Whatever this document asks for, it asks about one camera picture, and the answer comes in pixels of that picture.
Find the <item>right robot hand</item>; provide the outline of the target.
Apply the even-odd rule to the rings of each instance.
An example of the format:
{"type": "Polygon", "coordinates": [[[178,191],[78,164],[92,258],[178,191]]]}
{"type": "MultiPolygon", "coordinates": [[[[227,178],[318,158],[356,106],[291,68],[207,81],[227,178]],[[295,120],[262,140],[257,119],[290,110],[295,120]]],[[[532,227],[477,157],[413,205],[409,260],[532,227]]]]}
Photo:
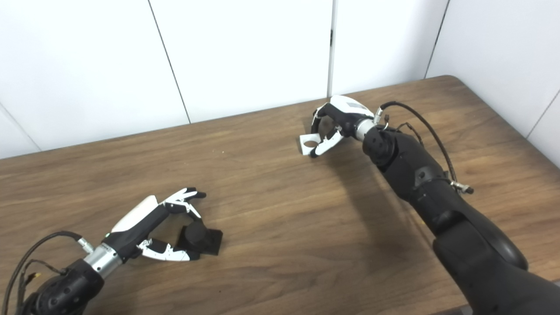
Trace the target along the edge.
{"type": "Polygon", "coordinates": [[[309,156],[317,158],[332,149],[342,139],[356,138],[358,124],[362,120],[374,120],[374,113],[360,102],[342,95],[334,95],[330,101],[317,108],[313,113],[311,134],[319,133],[320,122],[328,116],[335,126],[311,149],[309,156]]]}

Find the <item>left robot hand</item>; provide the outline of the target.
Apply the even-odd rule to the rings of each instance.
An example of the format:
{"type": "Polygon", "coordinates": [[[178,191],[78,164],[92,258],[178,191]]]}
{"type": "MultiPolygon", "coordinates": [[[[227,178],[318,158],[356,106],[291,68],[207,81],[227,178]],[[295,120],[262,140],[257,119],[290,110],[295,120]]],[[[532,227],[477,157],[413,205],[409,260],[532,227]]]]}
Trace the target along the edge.
{"type": "Polygon", "coordinates": [[[190,200],[206,196],[195,187],[182,188],[161,202],[150,195],[121,218],[102,243],[114,250],[123,263],[140,255],[161,261],[196,261],[200,259],[199,253],[174,248],[149,235],[171,214],[186,214],[195,222],[201,222],[201,215],[190,200]]]}

